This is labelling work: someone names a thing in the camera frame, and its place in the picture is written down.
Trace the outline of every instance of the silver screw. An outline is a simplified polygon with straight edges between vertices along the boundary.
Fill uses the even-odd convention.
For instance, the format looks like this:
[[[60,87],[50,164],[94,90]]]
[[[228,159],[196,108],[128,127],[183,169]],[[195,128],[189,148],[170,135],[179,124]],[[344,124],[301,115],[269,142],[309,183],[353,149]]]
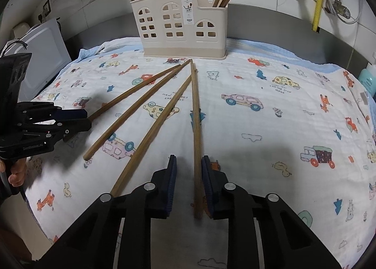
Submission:
[[[233,184],[233,183],[231,183],[231,182],[229,182],[229,183],[226,183],[226,184],[224,185],[224,188],[225,188],[226,190],[234,190],[234,189],[236,188],[236,185]]]
[[[268,195],[268,199],[271,202],[277,202],[279,200],[279,197],[276,194],[270,194],[270,195]]]
[[[155,189],[155,184],[154,184],[154,183],[151,183],[151,182],[146,183],[146,184],[144,185],[144,189],[145,189],[145,190],[153,190],[153,189]]]
[[[99,200],[102,202],[108,202],[110,201],[112,196],[108,193],[103,194],[101,197],[99,197]]]

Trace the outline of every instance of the white appliance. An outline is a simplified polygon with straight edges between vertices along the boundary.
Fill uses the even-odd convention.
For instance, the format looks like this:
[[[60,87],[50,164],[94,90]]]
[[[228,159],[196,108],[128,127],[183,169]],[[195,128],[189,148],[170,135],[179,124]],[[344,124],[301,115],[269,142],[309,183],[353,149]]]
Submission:
[[[21,40],[28,44],[26,50],[17,43],[5,55],[32,53],[18,97],[18,101],[31,101],[61,69],[71,62],[71,58],[56,19],[37,26]]]

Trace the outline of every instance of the soap bottle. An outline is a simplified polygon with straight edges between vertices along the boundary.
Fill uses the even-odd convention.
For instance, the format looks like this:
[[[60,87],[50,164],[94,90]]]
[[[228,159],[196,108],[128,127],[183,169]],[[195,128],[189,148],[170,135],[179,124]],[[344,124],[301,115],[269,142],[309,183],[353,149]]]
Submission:
[[[376,93],[376,52],[373,52],[375,62],[368,63],[367,67],[360,72],[358,80],[373,97]]]

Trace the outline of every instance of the blue wheel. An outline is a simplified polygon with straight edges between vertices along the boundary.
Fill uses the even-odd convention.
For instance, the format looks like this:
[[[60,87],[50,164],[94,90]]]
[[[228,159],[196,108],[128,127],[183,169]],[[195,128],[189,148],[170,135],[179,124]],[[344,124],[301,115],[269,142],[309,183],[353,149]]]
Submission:
[[[257,104],[252,104],[252,105],[251,105],[251,109],[252,109],[253,111],[259,111],[259,110],[261,109],[261,107],[260,107],[259,105],[257,105]]]
[[[136,78],[132,81],[132,85],[137,86],[138,84],[142,83],[144,80],[142,78]]]
[[[116,133],[113,133],[113,134],[108,138],[108,140],[111,142],[111,141],[115,140],[115,138],[116,138]]]
[[[226,99],[226,103],[232,106],[236,104],[236,100],[234,100],[233,98],[228,98]]]
[[[131,151],[134,149],[134,147],[135,147],[135,144],[133,142],[128,142],[127,144],[125,144],[126,151]]]

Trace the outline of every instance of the person's arm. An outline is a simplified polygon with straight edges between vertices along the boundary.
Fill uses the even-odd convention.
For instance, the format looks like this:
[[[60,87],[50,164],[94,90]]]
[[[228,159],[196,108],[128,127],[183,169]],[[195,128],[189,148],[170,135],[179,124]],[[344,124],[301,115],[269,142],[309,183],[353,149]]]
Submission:
[[[8,178],[8,181],[12,186],[15,188],[17,186],[21,186],[26,177],[26,159],[20,159],[18,160],[11,168],[11,175]],[[4,162],[0,159],[0,173],[5,172],[5,164]]]

